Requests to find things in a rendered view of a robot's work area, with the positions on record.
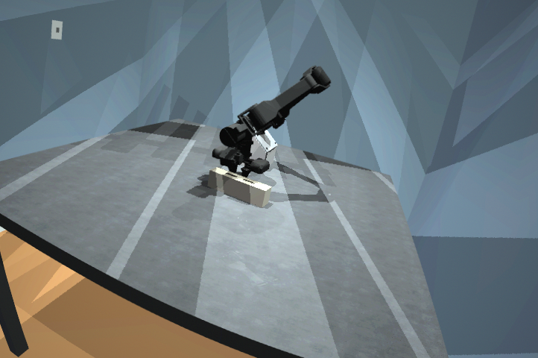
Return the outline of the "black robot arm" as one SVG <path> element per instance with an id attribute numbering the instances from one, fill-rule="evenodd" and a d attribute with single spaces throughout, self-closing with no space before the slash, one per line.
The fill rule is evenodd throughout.
<path id="1" fill-rule="evenodd" d="M 319 94 L 329 88 L 330 79 L 321 66 L 311 66 L 303 73 L 303 77 L 292 87 L 285 90 L 279 96 L 269 101 L 254 104 L 243 113 L 238 115 L 239 120 L 232 125 L 223 128 L 220 132 L 220 140 L 228 146 L 220 154 L 222 166 L 233 168 L 236 164 L 244 162 L 242 146 L 233 146 L 240 141 L 249 141 L 253 136 L 265 134 L 265 131 L 273 127 L 279 128 L 289 116 L 291 108 L 303 100 L 309 93 Z M 249 113 L 243 116 L 245 113 Z M 254 129 L 255 128 L 255 129 Z M 256 131 L 255 131 L 256 130 Z"/>

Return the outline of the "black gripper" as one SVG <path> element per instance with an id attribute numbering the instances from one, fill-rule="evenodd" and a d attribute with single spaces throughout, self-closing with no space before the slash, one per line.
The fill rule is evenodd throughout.
<path id="1" fill-rule="evenodd" d="M 243 152 L 244 152 L 244 167 L 241 168 L 242 173 L 241 176 L 246 177 L 250 174 L 250 172 L 255 172 L 257 174 L 262 174 L 266 172 L 270 164 L 267 160 L 263 160 L 262 158 L 258 158 L 256 160 L 250 159 L 252 156 L 252 153 L 250 153 L 251 145 L 253 144 L 252 140 L 249 141 L 240 141 L 239 143 L 235 144 L 233 147 L 238 148 L 238 145 L 242 146 Z M 221 145 L 218 148 L 214 149 L 212 151 L 212 156 L 220 159 L 220 154 L 227 149 L 227 146 Z M 237 172 L 238 165 L 236 164 L 233 168 L 228 168 L 229 172 Z"/>

